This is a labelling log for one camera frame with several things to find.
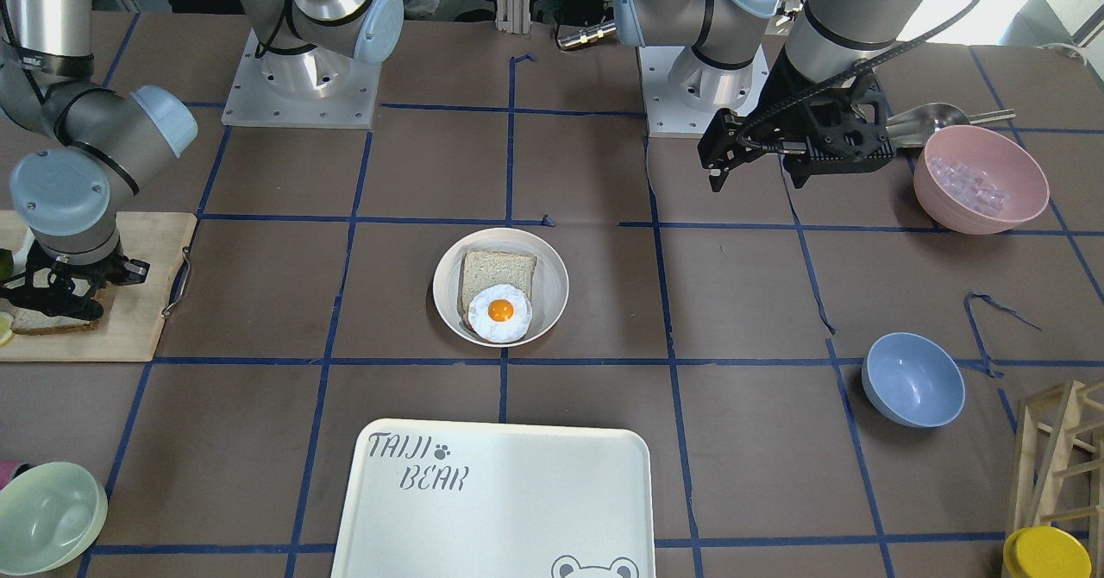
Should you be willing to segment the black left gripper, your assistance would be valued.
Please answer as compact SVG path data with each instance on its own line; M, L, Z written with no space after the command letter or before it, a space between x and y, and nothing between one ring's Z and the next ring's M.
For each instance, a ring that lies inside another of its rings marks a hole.
M887 105L867 60L829 86L806 79L790 60L777 60L755 110L716 110L697 144L700 164L712 192L721 192L737 165L768 154L783 158L794 189L818 174L878 172L894 158Z

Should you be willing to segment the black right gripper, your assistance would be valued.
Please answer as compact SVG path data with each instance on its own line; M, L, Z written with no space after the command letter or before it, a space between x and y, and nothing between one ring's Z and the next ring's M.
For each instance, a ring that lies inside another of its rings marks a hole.
M98 261L78 265L47 256L42 245L33 242L24 271L3 280L1 298L43 315L98 320L105 310L95 295L108 283L145 283L150 268L149 263L123 254L121 244Z

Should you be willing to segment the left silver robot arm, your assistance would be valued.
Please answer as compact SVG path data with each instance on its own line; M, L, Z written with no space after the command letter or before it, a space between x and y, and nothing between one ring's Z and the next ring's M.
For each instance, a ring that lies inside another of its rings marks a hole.
M737 165L779 154L793 186L820 174L878 172L896 156L887 131L879 64L919 46L899 42L923 0L805 0L756 107L740 115L694 97L711 114L698 142L714 192ZM750 68L781 0L612 0L618 38L631 47L682 49L679 81L699 88L698 68Z

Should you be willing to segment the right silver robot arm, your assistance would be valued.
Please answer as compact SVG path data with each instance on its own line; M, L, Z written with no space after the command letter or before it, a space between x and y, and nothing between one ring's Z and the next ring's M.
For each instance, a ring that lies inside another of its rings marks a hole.
M323 101L355 87L397 46L404 0L236 0L254 58L284 101ZM142 283L149 264L123 253L119 208L197 139L169 90L121 95L93 79L93 0L3 0L3 118L59 146L17 162L9 188L33 240L3 299L41 315L95 322L107 286Z

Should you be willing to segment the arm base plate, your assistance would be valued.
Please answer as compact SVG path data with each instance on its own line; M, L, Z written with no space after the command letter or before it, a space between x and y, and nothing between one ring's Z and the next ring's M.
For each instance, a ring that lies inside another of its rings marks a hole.
M380 64L328 50L267 52L250 32L222 114L226 126L253 129L355 129L373 124Z
M690 47L639 47L643 101L652 138L699 138L716 110L749 116L768 78L762 47L749 66L721 69L697 58Z

